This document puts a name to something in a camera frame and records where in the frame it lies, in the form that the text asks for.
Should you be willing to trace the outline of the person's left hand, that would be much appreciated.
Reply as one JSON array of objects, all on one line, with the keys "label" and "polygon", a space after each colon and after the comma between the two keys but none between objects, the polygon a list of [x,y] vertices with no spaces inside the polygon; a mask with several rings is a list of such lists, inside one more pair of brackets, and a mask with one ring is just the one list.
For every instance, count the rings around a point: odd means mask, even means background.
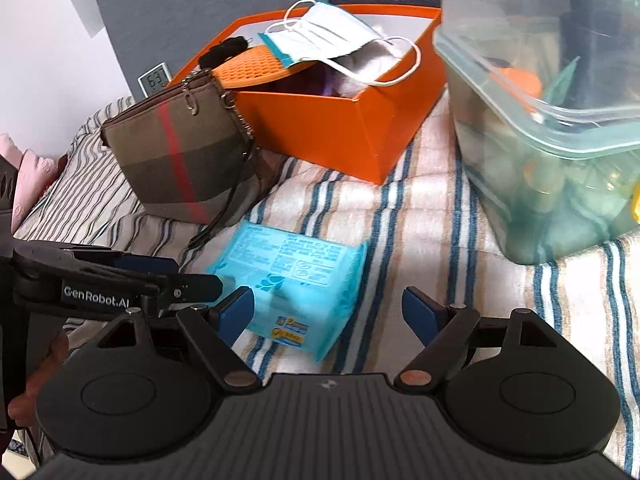
[{"label": "person's left hand", "polygon": [[34,426],[36,422],[36,401],[42,386],[61,368],[67,358],[68,337],[61,330],[50,345],[46,358],[27,378],[25,391],[14,398],[8,406],[8,414],[20,428]]}]

